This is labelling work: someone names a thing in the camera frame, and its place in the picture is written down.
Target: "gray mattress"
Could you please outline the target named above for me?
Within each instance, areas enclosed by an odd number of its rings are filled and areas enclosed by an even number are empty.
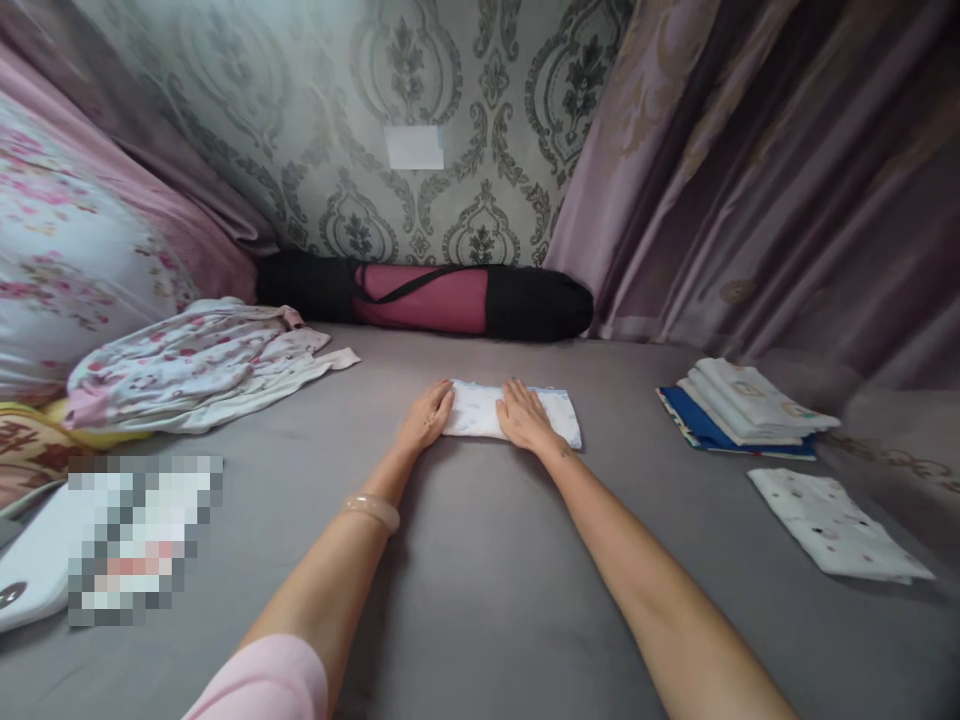
[[[141,627],[64,616],[0,636],[0,717],[177,718],[391,442],[429,383],[517,375],[566,388],[584,458],[739,628],[804,718],[946,717],[956,584],[862,489],[864,509],[942,576],[914,587],[822,574],[744,473],[819,464],[696,452],[653,393],[690,350],[528,346],[321,326],[359,365],[199,437],[125,454],[222,455],[185,590]],[[419,463],[351,658],[344,718],[661,718],[627,626],[534,459],[441,438]],[[695,677],[689,679],[691,684]]]

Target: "purple curtain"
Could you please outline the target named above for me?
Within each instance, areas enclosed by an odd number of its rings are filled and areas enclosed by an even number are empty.
[[[638,3],[545,266],[594,337],[960,389],[957,4],[746,5]]]
[[[0,0],[0,37],[128,155],[200,206],[240,247],[276,251],[275,231],[190,147],[70,0]]]

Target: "pink sleeve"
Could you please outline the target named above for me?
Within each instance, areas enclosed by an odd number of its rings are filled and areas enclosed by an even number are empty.
[[[327,713],[327,674],[305,641],[270,635],[214,675],[183,720],[315,720]]]

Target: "bracelet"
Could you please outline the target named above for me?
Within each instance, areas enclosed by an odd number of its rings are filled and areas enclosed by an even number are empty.
[[[343,501],[345,512],[362,512],[382,522],[393,535],[400,527],[400,513],[386,500],[375,495],[351,495]]]

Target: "wallpaper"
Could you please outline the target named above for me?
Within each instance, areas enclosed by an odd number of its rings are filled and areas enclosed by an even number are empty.
[[[540,265],[633,0],[77,0],[164,114],[324,256]],[[384,125],[441,125],[391,170]]]

